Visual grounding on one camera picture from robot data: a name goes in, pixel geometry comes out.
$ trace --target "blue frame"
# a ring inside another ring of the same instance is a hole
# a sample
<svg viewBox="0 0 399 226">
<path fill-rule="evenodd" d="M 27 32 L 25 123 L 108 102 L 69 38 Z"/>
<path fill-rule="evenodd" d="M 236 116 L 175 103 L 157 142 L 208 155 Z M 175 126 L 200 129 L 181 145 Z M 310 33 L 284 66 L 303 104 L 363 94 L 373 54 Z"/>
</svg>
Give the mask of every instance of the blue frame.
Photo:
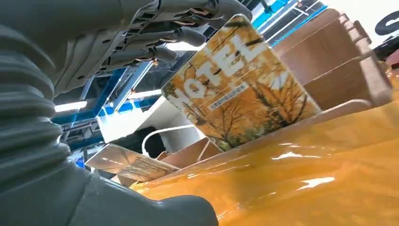
<svg viewBox="0 0 399 226">
<path fill-rule="evenodd" d="M 113 71 L 110 80 L 105 86 L 101 96 L 99 97 L 95 107 L 91 110 L 86 110 L 82 112 L 78 112 L 75 114 L 55 117 L 51 121 L 56 124 L 67 124 L 71 122 L 77 122 L 87 119 L 95 118 L 101 111 L 101 108 L 107 102 L 108 98 L 111 96 L 112 92 L 115 90 L 117 84 L 120 82 L 120 79 L 125 74 L 126 68 L 120 68 Z"/>
</svg>

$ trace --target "white cable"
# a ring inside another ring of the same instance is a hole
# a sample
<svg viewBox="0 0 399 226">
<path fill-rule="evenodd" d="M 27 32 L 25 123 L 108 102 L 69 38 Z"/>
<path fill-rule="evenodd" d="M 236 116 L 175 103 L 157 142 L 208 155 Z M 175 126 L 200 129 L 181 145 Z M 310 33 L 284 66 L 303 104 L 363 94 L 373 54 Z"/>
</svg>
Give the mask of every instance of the white cable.
<svg viewBox="0 0 399 226">
<path fill-rule="evenodd" d="M 177 129 L 185 129 L 185 128 L 191 128 L 194 127 L 193 124 L 190 125 L 185 125 L 185 126 L 177 126 L 177 127 L 171 127 L 171 128 L 166 128 L 166 129 L 159 129 L 156 130 L 154 132 L 149 133 L 146 137 L 144 137 L 143 142 L 141 143 L 141 150 L 143 155 L 149 157 L 150 155 L 148 154 L 148 152 L 145 149 L 145 142 L 148 140 L 148 138 L 150 138 L 152 135 L 157 134 L 157 133 L 161 133 L 161 132 L 166 132 L 166 131 L 171 131 L 171 130 L 177 130 Z"/>
<path fill-rule="evenodd" d="M 197 158 L 197 161 L 201 161 L 201 158 L 202 158 L 202 156 L 204 155 L 205 150 L 208 148 L 209 143 L 211 143 L 211 141 L 208 139 L 208 142 L 207 142 L 207 144 L 204 146 L 204 148 L 202 149 L 201 153 L 199 154 L 199 156 L 198 156 L 198 158 Z"/>
</svg>

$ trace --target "wooden panel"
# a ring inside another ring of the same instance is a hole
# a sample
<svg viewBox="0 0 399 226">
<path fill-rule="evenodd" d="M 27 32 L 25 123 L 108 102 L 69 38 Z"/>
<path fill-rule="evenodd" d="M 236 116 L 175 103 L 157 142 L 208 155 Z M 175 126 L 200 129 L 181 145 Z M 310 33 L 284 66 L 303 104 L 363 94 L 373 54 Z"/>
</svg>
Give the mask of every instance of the wooden panel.
<svg viewBox="0 0 399 226">
<path fill-rule="evenodd" d="M 312 34 L 316 33 L 332 21 L 339 18 L 339 13 L 334 9 L 326 9 L 319 16 L 315 17 L 301 28 L 282 40 L 273 49 L 278 56 L 282 56 L 299 42 L 305 40 Z"/>
<path fill-rule="evenodd" d="M 179 168 L 185 168 L 197 163 L 197 159 L 208 142 L 208 138 L 203 138 L 202 140 L 162 159 L 163 162 L 168 163 L 172 166 Z M 202 155 L 201 160 L 207 159 L 214 155 L 219 154 L 219 149 L 212 143 L 210 143 Z"/>
<path fill-rule="evenodd" d="M 373 101 L 358 59 L 323 74 L 304 87 L 323 110 L 352 99 Z"/>
<path fill-rule="evenodd" d="M 290 49 L 281 60 L 304 85 L 359 55 L 345 27 L 335 20 Z"/>
</svg>

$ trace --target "metal frame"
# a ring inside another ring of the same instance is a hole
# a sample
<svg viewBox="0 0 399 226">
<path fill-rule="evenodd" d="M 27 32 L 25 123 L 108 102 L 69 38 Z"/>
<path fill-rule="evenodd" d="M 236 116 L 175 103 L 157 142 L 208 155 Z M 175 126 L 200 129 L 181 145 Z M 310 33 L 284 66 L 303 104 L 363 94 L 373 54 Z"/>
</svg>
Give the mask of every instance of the metal frame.
<svg viewBox="0 0 399 226">
<path fill-rule="evenodd" d="M 122 92 L 118 96 L 118 98 L 115 100 L 113 103 L 113 109 L 114 111 L 118 111 L 120 107 L 125 103 L 127 100 L 128 96 L 131 93 L 132 89 L 135 89 L 138 83 L 144 78 L 145 74 L 149 71 L 149 69 L 152 67 L 153 62 L 142 62 L 136 72 L 132 74 L 132 76 L 129 78 L 129 80 L 126 82 L 125 87 L 123 88 Z"/>
<path fill-rule="evenodd" d="M 108 81 L 107 85 L 105 86 L 101 96 L 99 97 L 95 107 L 91 110 L 86 110 L 82 112 L 78 112 L 75 114 L 55 117 L 51 121 L 56 124 L 67 124 L 67 123 L 74 123 L 77 121 L 87 120 L 95 118 L 101 111 L 101 107 L 107 102 L 109 97 L 111 96 L 112 92 L 115 90 L 116 85 L 120 82 L 120 79 L 125 74 L 126 68 L 116 69 L 113 71 L 110 80 Z"/>
</svg>

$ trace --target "orange plastic wrap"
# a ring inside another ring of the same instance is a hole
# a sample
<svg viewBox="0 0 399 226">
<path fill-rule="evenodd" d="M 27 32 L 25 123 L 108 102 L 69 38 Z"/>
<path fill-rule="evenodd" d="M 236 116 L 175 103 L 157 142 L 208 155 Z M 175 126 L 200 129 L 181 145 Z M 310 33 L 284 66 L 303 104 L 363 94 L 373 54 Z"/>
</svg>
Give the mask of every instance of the orange plastic wrap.
<svg viewBox="0 0 399 226">
<path fill-rule="evenodd" d="M 221 226 L 396 226 L 399 101 L 256 140 L 131 188 L 156 200 L 202 196 Z"/>
</svg>

